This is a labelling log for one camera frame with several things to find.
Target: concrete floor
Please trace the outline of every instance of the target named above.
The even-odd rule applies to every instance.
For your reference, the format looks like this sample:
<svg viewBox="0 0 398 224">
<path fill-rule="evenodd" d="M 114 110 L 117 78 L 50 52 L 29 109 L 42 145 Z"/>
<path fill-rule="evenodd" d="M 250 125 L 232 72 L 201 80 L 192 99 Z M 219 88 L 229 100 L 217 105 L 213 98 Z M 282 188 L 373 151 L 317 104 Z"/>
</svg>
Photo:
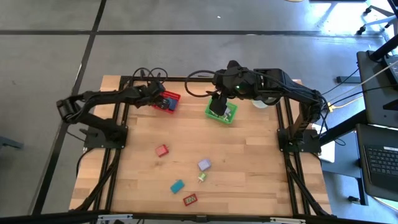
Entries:
<svg viewBox="0 0 398 224">
<path fill-rule="evenodd" d="M 94 0 L 3 0 L 0 29 L 91 30 L 99 4 Z M 356 69 L 357 51 L 375 50 L 384 43 L 380 35 L 334 37 L 354 34 L 364 21 L 377 18 L 377 14 L 363 17 L 366 7 L 363 2 L 306 0 L 108 0 L 100 30 L 300 30 L 324 35 L 97 36 L 80 92 L 97 90 L 103 75 L 130 75 L 137 67 L 163 67 L 169 74 L 185 76 L 199 69 L 225 68 L 231 59 L 249 68 L 281 68 L 324 92 L 336 85 L 335 77 Z M 367 30 L 377 34 L 380 28 Z M 55 102 L 69 95 L 87 40 L 85 35 L 0 35 L 0 135 L 25 143 L 22 150 L 4 147 L 0 151 L 0 217 L 29 211 L 60 122 Z M 329 126 L 361 108 L 359 101 L 329 115 Z M 79 134 L 76 126 L 70 131 Z M 66 137 L 45 213 L 67 211 L 81 149 L 81 142 Z M 338 217 L 396 222 L 396 214 L 370 198 L 368 207 L 345 200 L 358 195 L 354 179 L 324 175 Z"/>
</svg>

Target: wooden table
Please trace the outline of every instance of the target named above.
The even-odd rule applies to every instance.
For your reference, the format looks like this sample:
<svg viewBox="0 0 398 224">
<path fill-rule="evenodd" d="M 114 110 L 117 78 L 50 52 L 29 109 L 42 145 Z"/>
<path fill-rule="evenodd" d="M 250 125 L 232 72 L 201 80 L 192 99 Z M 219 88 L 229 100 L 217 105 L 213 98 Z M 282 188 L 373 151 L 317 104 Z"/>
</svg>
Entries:
<svg viewBox="0 0 398 224">
<path fill-rule="evenodd" d="M 116 90 L 120 76 L 104 76 L 102 91 Z M 150 106 L 130 107 L 126 147 L 122 150 L 111 210 L 113 212 L 292 215 L 283 155 L 279 151 L 276 108 L 255 108 L 250 100 L 233 99 L 238 105 L 234 121 L 225 125 L 205 116 L 210 98 L 190 96 L 183 82 L 165 82 L 168 91 L 181 94 L 174 114 Z M 202 94 L 211 83 L 189 83 Z M 299 104 L 291 101 L 294 119 Z M 114 105 L 95 108 L 94 114 L 111 118 Z M 285 126 L 287 117 L 284 114 Z M 154 149 L 165 144 L 170 153 L 157 157 Z M 70 208 L 79 206 L 96 185 L 104 149 L 95 149 L 81 162 Z M 305 183 L 314 198 L 331 212 L 320 162 L 301 153 Z M 207 179 L 198 183 L 197 163 L 210 159 Z M 173 194 L 170 186 L 182 179 L 185 187 Z M 302 201 L 296 186 L 298 207 Z M 104 207 L 107 186 L 101 208 Z M 195 193 L 198 202 L 185 206 L 182 199 Z"/>
</svg>

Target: green container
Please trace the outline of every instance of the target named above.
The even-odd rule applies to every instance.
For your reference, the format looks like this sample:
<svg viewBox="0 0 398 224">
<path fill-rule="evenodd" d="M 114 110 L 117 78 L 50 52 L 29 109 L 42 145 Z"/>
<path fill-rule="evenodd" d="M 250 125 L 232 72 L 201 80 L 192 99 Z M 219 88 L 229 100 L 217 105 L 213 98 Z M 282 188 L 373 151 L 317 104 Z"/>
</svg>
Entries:
<svg viewBox="0 0 398 224">
<path fill-rule="evenodd" d="M 212 99 L 210 99 L 209 104 L 207 105 L 207 108 L 205 110 L 205 114 L 207 115 L 207 117 L 213 118 L 213 119 L 220 121 L 224 124 L 231 124 L 232 120 L 235 117 L 235 113 L 236 113 L 236 110 L 238 109 L 238 106 L 236 106 L 230 102 L 226 102 L 227 107 L 231 110 L 231 112 L 230 112 L 231 116 L 228 116 L 228 119 L 224 119 L 224 116 L 218 116 L 217 114 L 215 114 L 214 112 L 212 112 L 209 109 L 211 101 L 212 101 Z"/>
</svg>

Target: laptop keyboard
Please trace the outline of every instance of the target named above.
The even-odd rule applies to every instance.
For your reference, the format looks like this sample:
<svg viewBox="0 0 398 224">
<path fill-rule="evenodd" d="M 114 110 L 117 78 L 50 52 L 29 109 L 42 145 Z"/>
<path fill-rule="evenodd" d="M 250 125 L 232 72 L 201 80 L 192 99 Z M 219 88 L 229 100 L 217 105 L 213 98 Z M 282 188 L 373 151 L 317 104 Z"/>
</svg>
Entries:
<svg viewBox="0 0 398 224">
<path fill-rule="evenodd" d="M 398 176 L 398 149 L 365 147 L 371 172 Z"/>
</svg>

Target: chair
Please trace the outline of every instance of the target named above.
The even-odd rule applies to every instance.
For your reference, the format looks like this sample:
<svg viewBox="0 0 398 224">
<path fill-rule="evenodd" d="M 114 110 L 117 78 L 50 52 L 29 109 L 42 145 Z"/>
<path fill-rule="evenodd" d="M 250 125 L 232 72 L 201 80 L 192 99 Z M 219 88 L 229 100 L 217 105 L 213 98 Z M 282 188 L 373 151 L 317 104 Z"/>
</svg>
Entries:
<svg viewBox="0 0 398 224">
<path fill-rule="evenodd" d="M 389 12 L 387 10 L 381 9 L 379 7 L 376 6 L 369 6 L 365 11 L 364 11 L 364 15 L 370 13 L 372 11 L 372 9 L 376 10 L 377 12 L 380 12 L 381 14 L 387 16 L 387 18 L 384 19 L 380 19 L 380 20 L 376 20 L 373 22 L 368 22 L 366 24 L 364 24 L 361 28 L 359 28 L 359 30 L 356 32 L 357 34 L 361 35 L 365 30 L 367 26 L 370 25 L 375 25 L 375 24 L 382 24 L 383 22 L 386 22 L 387 25 L 384 26 L 385 28 L 388 28 L 391 24 L 394 25 L 394 35 L 397 35 L 398 33 L 398 18 L 397 18 L 397 0 L 388 0 L 388 3 L 390 4 L 392 10 L 394 12 Z"/>
</svg>

